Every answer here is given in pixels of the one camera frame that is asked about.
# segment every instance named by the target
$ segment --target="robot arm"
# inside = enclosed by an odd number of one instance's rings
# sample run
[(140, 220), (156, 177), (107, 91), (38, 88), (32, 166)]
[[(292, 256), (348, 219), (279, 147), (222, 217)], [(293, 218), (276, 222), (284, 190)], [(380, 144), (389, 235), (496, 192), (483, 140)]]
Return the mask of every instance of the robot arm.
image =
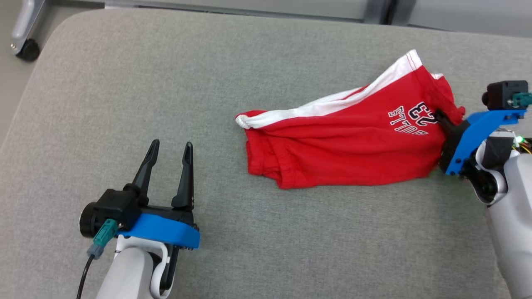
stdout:
[(499, 271), (512, 298), (532, 298), (532, 155), (521, 154), (512, 131), (532, 104), (526, 81), (504, 81), (488, 86), (483, 103), (489, 111), (474, 113), (458, 126), (436, 113), (447, 140), (439, 166), (447, 175), (467, 178), (481, 202)]
[[(149, 179), (158, 153), (159, 140), (154, 140), (133, 183), (126, 184), (123, 190), (108, 189), (97, 202), (89, 203), (81, 214), (81, 234), (94, 237), (94, 245), (87, 252), (88, 265), (92, 258), (99, 258), (108, 239), (118, 238), (113, 263), (97, 299), (166, 299), (172, 290), (179, 250), (199, 247), (200, 232), (192, 214), (192, 143), (185, 147), (183, 171), (177, 195), (171, 201), (172, 207), (148, 205)], [(100, 234), (107, 230), (109, 223), (115, 225), (115, 230), (110, 229), (110, 236), (102, 244)], [(162, 257), (146, 248), (162, 252)]]

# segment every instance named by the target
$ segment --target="gray floor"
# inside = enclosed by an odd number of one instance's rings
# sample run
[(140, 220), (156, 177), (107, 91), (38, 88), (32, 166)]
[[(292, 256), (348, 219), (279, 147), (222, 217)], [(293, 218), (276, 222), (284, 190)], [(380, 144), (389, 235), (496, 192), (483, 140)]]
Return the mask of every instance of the gray floor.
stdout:
[[(5, 0), (0, 4), (0, 144), (4, 141), (26, 83), (35, 63), (38, 62), (21, 61), (7, 50), (21, 5), (22, 0)], [(71, 15), (87, 10), (90, 9), (50, 5), (32, 37), (44, 48), (46, 40), (61, 22)]]

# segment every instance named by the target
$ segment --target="black caster wheel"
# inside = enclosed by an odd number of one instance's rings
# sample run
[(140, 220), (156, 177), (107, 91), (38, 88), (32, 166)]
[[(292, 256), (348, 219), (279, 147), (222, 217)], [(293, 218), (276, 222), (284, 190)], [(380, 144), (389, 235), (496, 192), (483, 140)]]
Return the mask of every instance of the black caster wheel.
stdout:
[(34, 39), (26, 39), (22, 49), (20, 49), (20, 52), (16, 56), (24, 61), (31, 62), (35, 61), (39, 57), (39, 54), (40, 49), (37, 42)]

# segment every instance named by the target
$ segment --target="white stripe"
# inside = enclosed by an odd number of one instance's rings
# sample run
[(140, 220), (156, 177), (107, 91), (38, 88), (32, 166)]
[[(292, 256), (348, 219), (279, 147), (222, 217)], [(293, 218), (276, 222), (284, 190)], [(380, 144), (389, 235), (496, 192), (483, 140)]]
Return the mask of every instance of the white stripe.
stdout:
[[(346, 99), (343, 98), (361, 89), (362, 87), (328, 95), (298, 108), (267, 111), (254, 117), (248, 117), (241, 114), (237, 116), (236, 123), (244, 129), (259, 129), (278, 121), (290, 118), (320, 117), (338, 112), (363, 101), (365, 98), (401, 79), (403, 76), (406, 76), (414, 70), (417, 70), (422, 65), (423, 64), (421, 63), (421, 59), (419, 59), (418, 53), (415, 50), (410, 50), (408, 53), (399, 58), (394, 64), (392, 64), (392, 66), (382, 73), (377, 80), (371, 83), (366, 89)], [(442, 76), (442, 74), (433, 74), (435, 79), (439, 79)]]

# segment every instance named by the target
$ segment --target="gray fabric surface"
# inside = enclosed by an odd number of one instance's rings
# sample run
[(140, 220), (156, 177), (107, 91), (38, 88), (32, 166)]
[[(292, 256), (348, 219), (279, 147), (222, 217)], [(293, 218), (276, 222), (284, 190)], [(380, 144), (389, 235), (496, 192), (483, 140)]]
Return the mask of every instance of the gray fabric surface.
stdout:
[[(0, 152), (0, 297), (75, 297), (91, 244), (79, 213), (130, 182), (154, 138), (152, 204), (170, 204), (185, 142), (195, 149), (201, 249), (180, 254), (171, 298), (508, 297), (466, 182), (435, 170), (388, 186), (286, 191), (247, 173), (237, 113), (365, 85), (413, 48), (468, 114), (485, 109), (488, 83), (532, 81), (526, 39), (149, 9), (68, 19)], [(531, 128), (528, 118), (518, 132)]]

